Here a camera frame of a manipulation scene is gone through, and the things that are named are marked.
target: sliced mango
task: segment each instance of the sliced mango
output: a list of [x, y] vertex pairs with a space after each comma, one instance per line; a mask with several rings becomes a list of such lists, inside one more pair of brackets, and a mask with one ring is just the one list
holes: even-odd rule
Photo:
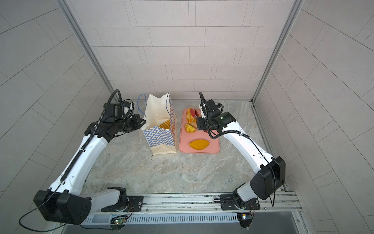
[[205, 149], [209, 145], [209, 141], [204, 139], [197, 139], [190, 143], [190, 146], [197, 150]]
[[184, 126], [184, 129], [185, 129], [186, 132], [188, 132], [188, 133], [194, 133], [194, 132], [196, 132], [196, 129], [195, 129], [194, 127], [192, 127], [191, 125], [189, 125], [189, 124], [186, 124], [186, 125]]
[[163, 129], [170, 129], [170, 120], [168, 119], [167, 121], [163, 122], [159, 125], [159, 127]]

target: mounting plate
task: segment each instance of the mounting plate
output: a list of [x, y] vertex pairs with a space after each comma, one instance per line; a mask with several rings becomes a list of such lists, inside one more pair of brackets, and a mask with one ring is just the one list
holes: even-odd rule
[[233, 194], [229, 194], [229, 195], [222, 194], [222, 195], [220, 195], [220, 199], [228, 200], [228, 201], [221, 201], [221, 209], [222, 210], [250, 210], [250, 209], [253, 209], [253, 208], [255, 210], [260, 209], [260, 203], [258, 202], [257, 198], [253, 198], [253, 199], [249, 200], [249, 203], [253, 206], [253, 208], [248, 205], [244, 209], [239, 209], [238, 207], [236, 207], [234, 201], [231, 201], [233, 199]]

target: pink cutting board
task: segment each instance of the pink cutting board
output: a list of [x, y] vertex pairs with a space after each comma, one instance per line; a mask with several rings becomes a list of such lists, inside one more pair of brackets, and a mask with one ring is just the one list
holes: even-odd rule
[[[184, 126], [187, 123], [186, 120], [186, 114], [187, 109], [183, 111], [182, 114], [182, 126], [181, 126], [181, 137], [179, 141], [179, 150], [183, 153], [204, 153], [204, 154], [216, 154], [220, 151], [220, 140], [219, 139], [211, 139], [208, 135], [208, 133], [205, 133], [204, 131], [196, 130], [194, 133], [188, 133], [184, 129]], [[209, 141], [209, 145], [202, 150], [193, 149], [190, 146], [190, 143], [197, 139], [204, 139]]]

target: black cable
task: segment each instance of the black cable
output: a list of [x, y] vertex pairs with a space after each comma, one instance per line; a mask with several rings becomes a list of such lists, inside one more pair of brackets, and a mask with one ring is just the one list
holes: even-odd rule
[[88, 146], [88, 144], [90, 143], [90, 141], [92, 140], [92, 138], [94, 137], [99, 125], [101, 124], [101, 121], [102, 121], [102, 118], [104, 117], [104, 113], [107, 111], [108, 109], [108, 106], [109, 104], [111, 103], [113, 97], [116, 95], [116, 93], [118, 93], [118, 97], [119, 97], [119, 101], [120, 103], [123, 103], [122, 101], [122, 97], [121, 97], [121, 92], [119, 91], [119, 89], [116, 89], [113, 91], [113, 93], [110, 95], [105, 107], [104, 107], [104, 110], [102, 111], [101, 115], [100, 115], [100, 118], [99, 120], [97, 121], [96, 125], [95, 125], [95, 129], [93, 130], [93, 132], [91, 133], [91, 135], [89, 136], [89, 138], [86, 140], [86, 142], [83, 144], [83, 146], [80, 148], [80, 150], [78, 151], [78, 153], [74, 156], [73, 160], [70, 162], [69, 166], [66, 168], [66, 171], [64, 172], [64, 174], [62, 175], [60, 181], [63, 182], [66, 177], [69, 175], [69, 172], [71, 171], [71, 169], [73, 168], [74, 164], [77, 162], [77, 160], [79, 159], [80, 155], [84, 152], [84, 150], [86, 149], [86, 147]]
[[51, 196], [49, 196], [49, 198], [48, 198], [45, 202], [43, 202], [40, 206], [38, 206], [37, 208], [33, 209], [32, 211], [27, 212], [26, 214], [22, 215], [21, 218], [19, 218], [18, 223], [21, 225], [21, 227], [26, 228], [27, 230], [30, 230], [30, 231], [38, 232], [38, 233], [46, 233], [46, 232], [50, 232], [50, 231], [56, 230], [56, 229], [58, 229], [58, 228], [62, 228], [63, 226], [66, 225], [66, 224], [63, 224], [63, 225], [61, 225], [61, 226], [59, 226], [59, 227], [57, 227], [57, 228], [54, 228], [54, 229], [50, 229], [50, 230], [46, 230], [46, 231], [39, 231], [39, 230], [34, 230], [34, 229], [31, 229], [31, 228], [28, 228], [28, 227], [24, 226], [24, 225], [21, 223], [21, 219], [22, 219], [23, 217], [25, 217], [26, 215], [30, 214], [30, 213], [33, 212], [34, 210], [36, 210], [36, 209], [38, 209], [39, 207], [41, 207], [42, 205], [44, 205], [47, 201], [49, 201], [49, 199], [50, 199], [50, 198], [55, 194], [55, 192], [58, 190], [58, 188], [60, 188], [60, 186], [61, 186], [61, 184], [59, 184], [59, 185], [57, 186], [57, 189], [56, 189], [56, 190], [51, 194]]

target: checkered paper bag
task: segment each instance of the checkered paper bag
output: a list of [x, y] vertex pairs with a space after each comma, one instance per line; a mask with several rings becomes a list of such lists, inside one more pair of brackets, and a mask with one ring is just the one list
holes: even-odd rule
[[[147, 123], [141, 129], [152, 153], [154, 155], [176, 153], [176, 120], [170, 94], [167, 93], [161, 98], [150, 94], [146, 104], [147, 108], [143, 119]], [[170, 129], [160, 128], [159, 125], [167, 120], [170, 120]]]

